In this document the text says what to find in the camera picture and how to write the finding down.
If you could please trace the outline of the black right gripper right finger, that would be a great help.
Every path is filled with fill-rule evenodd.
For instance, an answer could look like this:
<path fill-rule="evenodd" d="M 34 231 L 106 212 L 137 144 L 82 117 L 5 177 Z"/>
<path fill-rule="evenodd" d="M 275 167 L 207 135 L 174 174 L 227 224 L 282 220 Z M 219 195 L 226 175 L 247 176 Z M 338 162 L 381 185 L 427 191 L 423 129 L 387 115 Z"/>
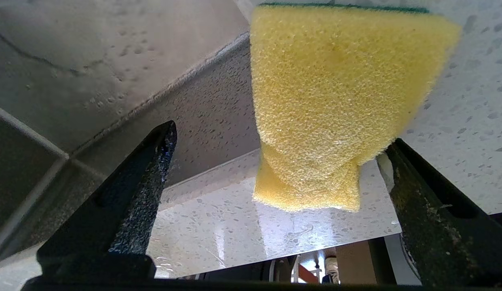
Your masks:
<path fill-rule="evenodd" d="M 502 289 L 502 225 L 401 139 L 390 192 L 423 285 Z"/>

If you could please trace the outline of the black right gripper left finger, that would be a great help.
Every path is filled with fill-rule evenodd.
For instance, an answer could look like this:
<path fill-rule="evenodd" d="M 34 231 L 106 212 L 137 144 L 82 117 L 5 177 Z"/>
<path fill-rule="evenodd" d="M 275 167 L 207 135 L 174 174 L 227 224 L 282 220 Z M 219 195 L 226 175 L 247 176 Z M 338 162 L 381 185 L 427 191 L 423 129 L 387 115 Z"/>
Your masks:
<path fill-rule="evenodd" d="M 145 280 L 146 254 L 177 143 L 174 121 L 155 127 L 37 251 L 51 280 Z"/>

